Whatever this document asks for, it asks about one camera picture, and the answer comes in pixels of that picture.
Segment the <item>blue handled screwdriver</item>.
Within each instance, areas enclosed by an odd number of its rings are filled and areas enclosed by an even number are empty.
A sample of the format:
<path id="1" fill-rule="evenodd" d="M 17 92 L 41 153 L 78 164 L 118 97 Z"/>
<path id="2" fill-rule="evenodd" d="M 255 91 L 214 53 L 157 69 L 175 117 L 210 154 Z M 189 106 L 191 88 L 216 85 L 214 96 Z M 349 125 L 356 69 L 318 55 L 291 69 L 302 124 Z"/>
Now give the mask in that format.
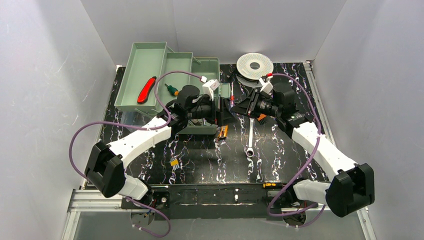
<path id="1" fill-rule="evenodd" d="M 234 82 L 230 85 L 230 107 L 234 106 L 235 96 L 234 96 Z"/>

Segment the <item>green plastic tool box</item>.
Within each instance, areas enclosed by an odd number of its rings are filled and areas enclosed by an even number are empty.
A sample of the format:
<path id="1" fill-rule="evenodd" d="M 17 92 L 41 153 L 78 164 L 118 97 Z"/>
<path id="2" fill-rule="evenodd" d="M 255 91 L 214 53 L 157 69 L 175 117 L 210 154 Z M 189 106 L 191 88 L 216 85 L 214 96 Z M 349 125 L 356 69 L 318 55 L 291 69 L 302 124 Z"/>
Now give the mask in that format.
<path id="1" fill-rule="evenodd" d="M 201 90 L 203 83 L 196 76 L 219 80 L 219 59 L 194 57 L 192 52 L 175 52 L 166 42 L 133 43 L 114 104 L 122 112 L 121 124 L 143 126 L 149 122 L 163 109 L 158 99 L 164 104 L 175 99 L 167 86 L 180 91 L 185 85 L 193 85 Z M 160 79 L 157 95 L 149 90 L 146 102 L 138 103 L 143 88 L 155 84 L 150 80 L 152 77 Z"/>

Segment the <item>red black utility knife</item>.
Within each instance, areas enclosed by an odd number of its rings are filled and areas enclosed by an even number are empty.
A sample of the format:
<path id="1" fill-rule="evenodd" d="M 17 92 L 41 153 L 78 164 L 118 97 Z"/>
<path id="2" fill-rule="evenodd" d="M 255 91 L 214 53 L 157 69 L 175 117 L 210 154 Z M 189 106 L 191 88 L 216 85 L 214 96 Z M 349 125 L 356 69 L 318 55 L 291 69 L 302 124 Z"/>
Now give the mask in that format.
<path id="1" fill-rule="evenodd" d="M 143 86 L 142 90 L 140 91 L 137 97 L 138 104 L 144 104 L 149 99 L 150 92 L 155 85 L 156 79 L 156 76 L 152 76 Z"/>

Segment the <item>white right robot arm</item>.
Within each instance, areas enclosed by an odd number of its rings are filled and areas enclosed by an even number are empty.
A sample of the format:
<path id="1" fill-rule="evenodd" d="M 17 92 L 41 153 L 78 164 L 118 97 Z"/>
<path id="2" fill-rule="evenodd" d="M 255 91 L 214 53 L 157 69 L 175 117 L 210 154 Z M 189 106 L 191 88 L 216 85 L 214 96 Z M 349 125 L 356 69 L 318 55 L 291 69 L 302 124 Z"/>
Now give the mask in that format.
<path id="1" fill-rule="evenodd" d="M 342 218 L 373 204 L 375 178 L 372 167 L 367 163 L 358 164 L 337 149 L 321 134 L 321 126 L 297 109 L 295 96 L 290 84 L 278 83 L 270 94 L 254 90 L 231 108 L 232 112 L 250 118 L 273 117 L 279 129 L 301 145 L 309 153 L 310 160 L 315 160 L 329 178 L 329 182 L 319 182 L 295 175 L 275 194 L 268 207 L 273 207 L 280 199 L 289 203 L 310 201 L 328 206 Z"/>

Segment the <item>green handled screwdriver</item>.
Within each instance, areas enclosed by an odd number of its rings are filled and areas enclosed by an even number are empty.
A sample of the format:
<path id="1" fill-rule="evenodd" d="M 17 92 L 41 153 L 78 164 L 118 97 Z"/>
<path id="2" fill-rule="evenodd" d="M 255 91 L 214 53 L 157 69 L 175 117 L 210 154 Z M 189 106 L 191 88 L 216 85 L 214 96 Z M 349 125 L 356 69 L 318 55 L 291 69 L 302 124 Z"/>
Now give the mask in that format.
<path id="1" fill-rule="evenodd" d="M 172 96 L 176 97 L 179 94 L 179 90 L 177 88 L 173 87 L 172 85 L 168 85 L 166 83 L 164 85 Z"/>

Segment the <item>orange black hex key holder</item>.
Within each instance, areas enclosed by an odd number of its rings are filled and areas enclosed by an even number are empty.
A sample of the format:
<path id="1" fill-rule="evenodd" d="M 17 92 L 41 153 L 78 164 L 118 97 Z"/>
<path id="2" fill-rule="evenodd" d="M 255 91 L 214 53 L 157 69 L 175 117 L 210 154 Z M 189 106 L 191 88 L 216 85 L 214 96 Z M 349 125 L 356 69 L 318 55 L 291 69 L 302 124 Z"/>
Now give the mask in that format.
<path id="1" fill-rule="evenodd" d="M 261 114 L 260 116 L 256 118 L 256 120 L 260 125 L 264 125 L 267 122 L 267 117 L 268 117 L 267 115 Z"/>

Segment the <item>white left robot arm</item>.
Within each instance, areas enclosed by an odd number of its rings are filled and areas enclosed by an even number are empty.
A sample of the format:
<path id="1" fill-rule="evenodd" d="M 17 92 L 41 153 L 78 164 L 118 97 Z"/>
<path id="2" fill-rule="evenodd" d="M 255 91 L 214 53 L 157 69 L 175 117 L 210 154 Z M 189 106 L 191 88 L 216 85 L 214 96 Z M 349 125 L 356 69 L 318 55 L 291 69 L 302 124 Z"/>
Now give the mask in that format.
<path id="1" fill-rule="evenodd" d="M 151 187 L 127 175 L 126 167 L 156 144 L 181 132 L 190 120 L 205 119 L 217 126 L 232 122 L 234 118 L 229 113 L 227 100 L 215 97 L 219 86 L 219 80 L 210 79 L 202 85 L 203 94 L 200 94 L 196 86 L 185 85 L 177 99 L 171 101 L 170 110 L 153 117 L 141 130 L 108 144 L 96 143 L 84 171 L 87 179 L 106 198 L 121 195 L 142 200 L 151 195 Z"/>

